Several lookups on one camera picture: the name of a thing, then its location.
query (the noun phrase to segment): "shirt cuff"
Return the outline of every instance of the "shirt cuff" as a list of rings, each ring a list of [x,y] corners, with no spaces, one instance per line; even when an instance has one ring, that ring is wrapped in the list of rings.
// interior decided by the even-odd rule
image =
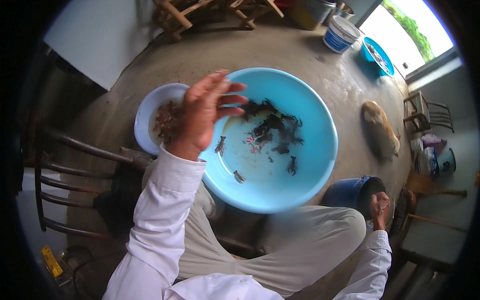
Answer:
[[[191,161],[176,157],[160,147],[157,157],[156,170],[152,172],[150,180],[163,189],[175,192],[196,192],[207,162],[203,159]]]
[[[392,253],[390,243],[388,242],[388,233],[385,230],[375,230],[367,238],[366,243],[362,247],[364,249],[385,249]]]

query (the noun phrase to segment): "broom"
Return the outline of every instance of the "broom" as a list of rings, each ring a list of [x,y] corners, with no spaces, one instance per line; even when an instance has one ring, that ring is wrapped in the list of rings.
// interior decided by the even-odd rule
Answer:
[[[440,188],[429,177],[415,172],[414,169],[410,170],[410,174],[408,175],[407,189],[421,196],[439,194],[461,196],[462,198],[467,196],[467,191]]]

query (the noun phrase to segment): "green trees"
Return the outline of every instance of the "green trees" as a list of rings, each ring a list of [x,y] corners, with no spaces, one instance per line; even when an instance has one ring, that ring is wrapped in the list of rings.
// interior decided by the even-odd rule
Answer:
[[[417,49],[419,50],[423,60],[428,62],[433,59],[432,49],[427,37],[421,34],[418,29],[417,22],[412,20],[408,16],[405,16],[398,8],[389,0],[383,0],[382,6],[397,20],[397,22],[403,27],[403,29],[411,37]]]

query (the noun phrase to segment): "yellow license plate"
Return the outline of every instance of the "yellow license plate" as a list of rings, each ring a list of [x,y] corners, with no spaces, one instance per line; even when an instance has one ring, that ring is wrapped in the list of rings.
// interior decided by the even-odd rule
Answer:
[[[57,278],[58,276],[60,276],[63,273],[63,270],[47,245],[42,248],[42,254],[45,257],[45,262],[47,263],[48,268],[52,272],[53,277]]]

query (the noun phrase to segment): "orange cat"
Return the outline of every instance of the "orange cat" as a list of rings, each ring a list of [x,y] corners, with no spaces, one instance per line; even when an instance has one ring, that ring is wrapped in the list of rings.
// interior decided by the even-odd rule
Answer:
[[[382,156],[393,161],[400,149],[400,135],[395,136],[384,110],[375,101],[367,101],[363,103],[363,117],[371,126]]]

